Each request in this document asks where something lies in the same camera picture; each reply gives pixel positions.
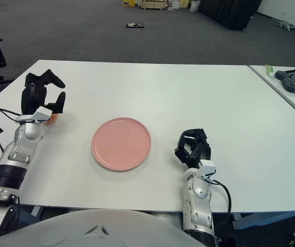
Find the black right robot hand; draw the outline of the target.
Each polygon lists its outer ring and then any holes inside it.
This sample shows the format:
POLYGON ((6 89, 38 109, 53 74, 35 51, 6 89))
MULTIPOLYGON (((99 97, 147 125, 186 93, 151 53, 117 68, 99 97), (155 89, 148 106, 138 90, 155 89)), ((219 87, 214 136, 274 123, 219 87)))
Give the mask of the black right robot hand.
POLYGON ((194 177, 217 184, 217 181, 212 179, 216 168, 211 162, 211 148, 203 129, 184 131, 175 148, 175 155, 188 167, 184 174, 185 180, 194 177))

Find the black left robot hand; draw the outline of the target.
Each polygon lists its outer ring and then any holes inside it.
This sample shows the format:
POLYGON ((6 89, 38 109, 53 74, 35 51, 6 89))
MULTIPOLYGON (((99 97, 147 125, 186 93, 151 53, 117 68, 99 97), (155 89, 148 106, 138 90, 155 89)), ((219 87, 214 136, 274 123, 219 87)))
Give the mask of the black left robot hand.
POLYGON ((61 89, 65 88, 64 82, 49 69, 40 76, 27 74, 22 92, 22 115, 17 117, 16 121, 52 124, 57 120, 58 115, 63 113, 66 94, 61 92, 55 103, 46 104, 46 86, 49 84, 54 84, 61 89))

